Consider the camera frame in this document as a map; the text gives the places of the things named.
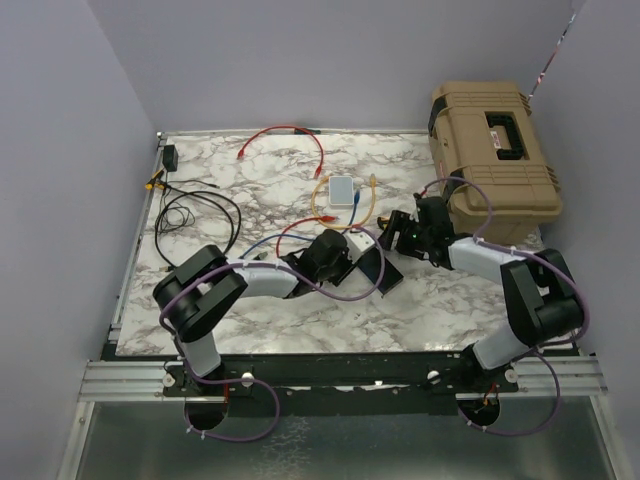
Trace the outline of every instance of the white marble surface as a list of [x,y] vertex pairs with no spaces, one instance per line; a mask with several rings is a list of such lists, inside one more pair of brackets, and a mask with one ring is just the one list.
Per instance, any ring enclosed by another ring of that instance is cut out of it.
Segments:
[[[245,158],[237,160],[246,137],[179,136],[168,143],[180,154],[178,172],[170,180],[200,179],[220,186],[220,193],[233,198],[243,214],[242,231],[229,253],[241,255],[261,238],[279,233],[295,220],[311,215],[309,200],[317,181],[313,173],[318,151],[308,137],[266,135],[254,141]],[[356,218],[370,204],[368,179],[378,179],[374,216],[392,209],[413,210],[411,194],[435,178],[428,140],[424,135],[335,134],[320,136],[325,151],[323,175],[344,174],[356,179],[362,199]],[[197,189],[197,184],[183,184]],[[135,274],[123,314],[118,355],[175,353],[169,335],[158,324],[158,307],[151,296],[166,272],[153,245],[153,223],[158,212],[159,193],[153,199],[145,227]],[[326,194],[318,205],[326,205]],[[202,246],[214,243],[224,248],[229,226],[213,208],[186,201],[196,223],[161,239],[162,249],[174,263],[180,263]],[[331,210],[348,221],[349,210]],[[317,235],[322,227],[307,223],[295,233]],[[275,258],[274,243],[254,253],[268,252]],[[535,235],[529,242],[539,247]],[[283,240],[281,251],[305,245]],[[428,262],[388,254],[405,275],[404,281],[381,298],[377,292],[359,302],[337,302],[317,293],[294,300],[272,298],[241,299],[214,331],[222,353],[332,353],[406,350],[461,349],[494,331],[506,321],[501,287],[462,272],[436,269]],[[357,294],[370,288],[358,270],[335,289],[340,294]]]

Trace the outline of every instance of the red wire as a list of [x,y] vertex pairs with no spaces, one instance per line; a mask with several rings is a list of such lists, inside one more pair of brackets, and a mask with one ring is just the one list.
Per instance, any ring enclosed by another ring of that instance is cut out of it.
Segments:
[[309,135],[311,138],[315,140],[315,142],[318,144],[318,148],[320,149],[320,165],[318,165],[318,168],[316,168],[316,172],[313,175],[313,178],[318,178],[320,176],[320,172],[322,172],[322,164],[324,163],[324,149],[322,148],[322,145],[320,144],[320,140],[318,140],[318,137],[316,137],[311,130],[308,130],[302,127],[296,127],[295,125],[276,125],[273,127],[265,128],[264,130],[260,130],[253,137],[247,140],[247,142],[242,146],[242,148],[238,152],[238,158],[244,157],[244,149],[247,148],[247,145],[253,142],[253,140],[255,140],[258,136],[262,135],[265,132],[268,132],[269,130],[275,130],[279,128],[286,128],[286,129],[292,128],[294,130],[300,130],[301,132],[306,133],[307,135]]
[[[298,220],[297,222],[293,222],[291,225],[289,225],[287,228],[285,228],[282,233],[287,233],[289,230],[291,230],[293,227],[300,225],[301,223],[305,223],[305,222],[315,222],[317,220],[322,220],[323,222],[335,222],[336,221],[336,217],[332,217],[331,215],[324,215],[322,217],[309,217],[309,218],[303,218],[302,220]],[[283,237],[278,237],[278,241],[276,242],[276,256],[279,257],[280,256],[280,240],[282,240]]]

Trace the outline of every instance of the wall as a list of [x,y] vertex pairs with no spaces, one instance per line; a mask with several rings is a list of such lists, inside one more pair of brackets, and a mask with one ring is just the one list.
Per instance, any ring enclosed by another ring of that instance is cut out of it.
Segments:
[[426,128],[430,92],[445,80],[531,91],[572,3],[88,1],[163,131]]
[[637,0],[589,0],[533,98],[534,120],[563,188],[545,232],[589,299],[586,346],[604,369],[640,474],[640,217]]
[[3,1],[0,60],[0,466],[55,478],[157,139],[83,1]]

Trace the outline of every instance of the purple cable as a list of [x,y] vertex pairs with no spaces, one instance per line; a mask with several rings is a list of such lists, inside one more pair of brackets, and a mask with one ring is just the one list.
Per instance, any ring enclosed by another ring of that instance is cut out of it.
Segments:
[[538,357],[549,368],[549,371],[551,372],[551,376],[553,377],[553,382],[556,384],[556,401],[554,402],[553,410],[551,411],[551,414],[547,417],[547,419],[535,428],[530,428],[529,430],[522,430],[519,432],[510,432],[508,430],[499,430],[499,429],[493,429],[493,428],[490,429],[487,427],[481,427],[477,423],[473,423],[471,420],[469,420],[469,417],[465,415],[462,409],[458,408],[458,413],[462,418],[464,418],[467,421],[468,426],[480,432],[489,433],[491,435],[498,435],[499,437],[525,437],[527,435],[540,433],[541,431],[545,430],[547,427],[549,427],[553,423],[556,416],[558,415],[558,412],[560,411],[560,404],[562,403],[562,398],[560,396],[560,380],[558,380],[558,374],[556,373],[556,371],[551,366],[551,363],[546,358],[544,358],[538,352],[533,352],[533,355]]
[[[382,249],[382,246],[380,245],[380,242],[378,242],[378,239],[371,232],[369,232],[369,230],[367,230],[364,227],[360,227],[360,226],[353,226],[352,228],[355,229],[355,230],[359,230],[359,231],[367,234],[369,237],[371,237],[371,239],[375,243],[376,249],[380,253],[380,265],[381,265],[380,273],[378,275],[378,278],[377,278],[376,282],[373,284],[373,287],[371,287],[365,293],[357,295],[355,297],[341,297],[339,295],[335,295],[335,294],[333,294],[333,293],[331,293],[331,292],[329,292],[327,290],[324,290],[323,288],[319,287],[318,285],[313,283],[311,280],[309,280],[308,278],[304,277],[303,275],[299,274],[298,272],[296,272],[295,270],[293,270],[293,269],[291,269],[289,267],[279,266],[278,264],[274,264],[274,263],[254,263],[254,262],[247,263],[246,265],[251,267],[251,268],[275,268],[277,270],[282,270],[284,272],[290,273],[291,275],[296,277],[298,280],[306,283],[307,285],[309,285],[311,288],[313,288],[314,290],[318,291],[322,295],[325,295],[325,296],[327,296],[329,298],[333,298],[334,300],[338,300],[338,301],[342,301],[342,302],[356,302],[358,300],[362,300],[363,298],[366,298],[369,295],[371,295],[373,292],[375,292],[376,289],[378,288],[378,286],[380,285],[380,283],[382,283],[382,279],[384,278],[385,257],[384,257],[384,250]],[[248,382],[248,380],[246,378],[245,379],[233,378],[233,379],[225,379],[225,380],[206,380],[206,379],[196,375],[195,372],[193,371],[193,369],[191,368],[191,365],[189,365],[189,362],[187,361],[187,359],[186,359],[186,357],[184,355],[184,352],[180,348],[180,345],[178,344],[177,339],[175,338],[176,332],[173,330],[172,327],[167,325],[164,320],[167,318],[169,311],[171,311],[171,309],[175,306],[175,304],[178,303],[180,301],[180,299],[183,298],[185,295],[188,295],[190,292],[192,292],[193,290],[198,288],[198,286],[200,284],[211,280],[213,277],[215,277],[216,275],[220,275],[223,272],[227,272],[227,271],[232,270],[234,268],[242,268],[244,266],[245,266],[244,262],[237,262],[237,263],[231,263],[229,265],[224,265],[224,266],[222,266],[220,268],[216,268],[215,270],[207,272],[202,277],[198,278],[193,283],[191,283],[187,288],[182,290],[182,292],[180,292],[178,295],[176,295],[169,303],[167,303],[167,305],[160,312],[160,325],[165,330],[169,331],[172,335],[174,335],[174,343],[176,345],[176,349],[178,350],[178,353],[180,354],[180,356],[184,358],[185,367],[189,370],[189,373],[191,374],[191,376],[197,382],[202,383],[204,385],[227,385],[227,384],[231,384],[231,383]],[[259,440],[259,439],[264,438],[267,435],[269,435],[274,430],[276,425],[278,424],[278,420],[280,418],[280,401],[278,400],[278,395],[277,395],[276,391],[273,389],[273,387],[271,387],[268,383],[266,383],[266,382],[264,382],[262,380],[258,380],[257,378],[251,379],[250,381],[252,381],[254,383],[257,383],[257,384],[265,387],[267,390],[269,390],[269,393],[271,394],[271,396],[274,398],[274,401],[275,401],[276,411],[275,411],[275,414],[274,414],[274,419],[273,419],[273,422],[271,423],[271,425],[266,430],[264,430],[263,432],[261,432],[261,433],[259,433],[257,435],[252,435],[252,436],[249,436],[249,437],[228,437],[226,435],[219,435],[217,433],[203,432],[202,430],[195,429],[193,427],[193,425],[191,425],[191,422],[189,421],[189,416],[188,416],[188,414],[186,413],[186,410],[185,410],[185,421],[187,422],[189,427],[192,430],[194,430],[195,432],[197,432],[197,433],[200,433],[200,434],[204,433],[204,435],[207,436],[207,437],[215,438],[215,439],[218,439],[218,440],[223,440],[223,441],[226,441],[226,442],[237,442],[237,443],[253,442],[255,440]]]
[[[446,182],[446,181],[449,181],[449,180],[454,181],[454,182],[462,182],[462,183],[465,183],[465,184],[473,187],[480,194],[480,196],[482,196],[483,200],[487,204],[487,219],[484,221],[484,223],[482,225],[480,225],[480,228],[478,228],[478,230],[476,230],[475,233],[473,234],[473,241],[476,244],[481,245],[481,246],[486,247],[486,248],[489,248],[491,250],[495,250],[495,251],[501,252],[501,253],[506,253],[506,254],[510,254],[510,255],[516,255],[516,256],[520,256],[520,257],[525,257],[525,258],[527,258],[529,260],[533,260],[533,261],[537,262],[538,264],[542,265],[544,268],[547,268],[547,269],[551,270],[553,273],[555,273],[563,281],[565,281],[567,284],[569,284],[569,286],[571,287],[571,289],[575,293],[576,299],[578,300],[578,304],[580,305],[580,308],[582,309],[582,313],[584,315],[584,321],[582,323],[582,328],[571,339],[543,343],[542,345],[540,345],[540,347],[550,347],[550,346],[554,346],[554,345],[565,345],[567,343],[571,343],[574,340],[578,340],[578,339],[584,337],[584,335],[587,333],[587,330],[589,329],[589,325],[591,324],[591,314],[589,312],[589,307],[587,305],[587,302],[585,300],[584,295],[582,294],[582,292],[580,291],[578,286],[575,284],[575,282],[571,278],[569,278],[569,276],[567,276],[564,272],[562,272],[555,265],[550,264],[546,260],[534,255],[533,253],[523,252],[522,250],[516,250],[515,248],[508,248],[508,247],[503,247],[502,245],[496,245],[494,243],[485,242],[480,237],[480,235],[482,235],[482,233],[487,229],[487,227],[491,223],[491,220],[493,220],[493,206],[491,205],[491,200],[489,200],[489,197],[487,196],[487,194],[484,193],[484,191],[478,185],[476,185],[474,182],[472,182],[470,180],[467,180],[466,178],[443,177],[443,178],[439,178],[437,180],[434,180],[432,182],[429,182],[427,185],[425,185],[423,194],[426,194],[427,190],[429,190],[429,188],[432,187],[433,185],[437,185],[437,184],[439,184],[441,182]],[[556,384],[556,401],[555,401],[555,404],[553,406],[553,411],[551,412],[551,415],[549,415],[549,418],[547,418],[542,424],[540,424],[536,428],[531,428],[529,430],[523,430],[521,432],[508,432],[508,431],[504,431],[504,430],[493,430],[493,429],[488,429],[486,427],[481,427],[480,425],[478,425],[476,423],[473,423],[471,420],[469,420],[467,418],[467,416],[464,414],[464,412],[461,409],[458,408],[458,412],[460,413],[460,415],[462,415],[462,417],[465,420],[467,420],[467,424],[470,427],[475,428],[476,430],[479,430],[479,431],[482,431],[482,432],[485,432],[485,433],[489,433],[489,434],[493,434],[493,435],[499,435],[499,436],[502,436],[502,437],[521,437],[521,436],[533,435],[535,433],[541,432],[542,430],[547,428],[549,425],[551,425],[551,423],[555,420],[555,418],[556,418],[556,416],[558,414],[558,411],[560,409],[560,403],[561,403],[560,382],[558,380],[558,375],[556,374],[556,372],[553,369],[553,367],[551,366],[551,364],[542,355],[540,355],[538,352],[536,352],[534,349],[532,349],[531,351],[529,351],[526,354],[524,354],[521,357],[519,357],[518,360],[524,358],[527,355],[535,355],[540,360],[542,360],[544,362],[544,364],[547,367],[549,367],[549,370],[551,371],[551,375],[553,376],[553,381]]]

